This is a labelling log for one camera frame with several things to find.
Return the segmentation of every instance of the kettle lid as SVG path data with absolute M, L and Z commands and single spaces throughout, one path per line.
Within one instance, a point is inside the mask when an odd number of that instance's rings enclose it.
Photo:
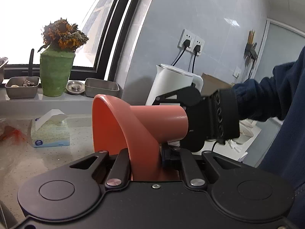
M 172 71 L 177 72 L 179 74 L 188 76 L 188 77 L 193 77 L 194 76 L 192 73 L 190 73 L 188 71 L 185 71 L 185 70 L 182 70 L 180 68 L 177 68 L 175 66 L 171 66 L 171 65 L 167 65 L 167 64 L 160 64 L 159 66 L 162 67 L 162 68 L 168 69 L 168 70 L 172 70 Z

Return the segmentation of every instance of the navy sweater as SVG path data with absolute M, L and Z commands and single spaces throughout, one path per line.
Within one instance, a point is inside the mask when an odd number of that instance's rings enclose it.
M 305 228 L 304 54 L 303 48 L 296 62 L 274 67 L 271 78 L 265 77 L 260 83 L 249 79 L 233 87 L 240 119 L 285 119 L 259 168 L 292 184 L 295 202 L 288 218 L 299 228 Z

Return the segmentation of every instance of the white bowl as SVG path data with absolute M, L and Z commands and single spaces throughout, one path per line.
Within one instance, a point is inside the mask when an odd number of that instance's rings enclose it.
M 238 144 L 244 144 L 253 137 L 253 132 L 251 132 L 251 130 L 242 123 L 239 124 L 239 132 L 239 138 L 233 139 L 233 141 Z

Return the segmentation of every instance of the metal screw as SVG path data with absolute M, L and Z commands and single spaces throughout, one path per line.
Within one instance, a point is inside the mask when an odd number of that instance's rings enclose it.
M 122 181 L 118 178 L 112 178 L 107 181 L 109 186 L 119 186 L 122 184 Z
M 205 180 L 200 178 L 195 178 L 190 181 L 190 184 L 193 186 L 203 186 L 205 184 Z
M 152 188 L 159 189 L 159 188 L 161 188 L 161 185 L 160 184 L 154 184 L 154 185 L 152 185 Z

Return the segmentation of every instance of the sleeve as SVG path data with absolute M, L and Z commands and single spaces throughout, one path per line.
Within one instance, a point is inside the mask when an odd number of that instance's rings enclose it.
M 248 79 L 234 85 L 240 120 L 266 121 L 271 117 L 284 120 L 303 70 L 304 48 L 297 61 L 274 67 L 273 77 L 265 77 L 260 83 Z

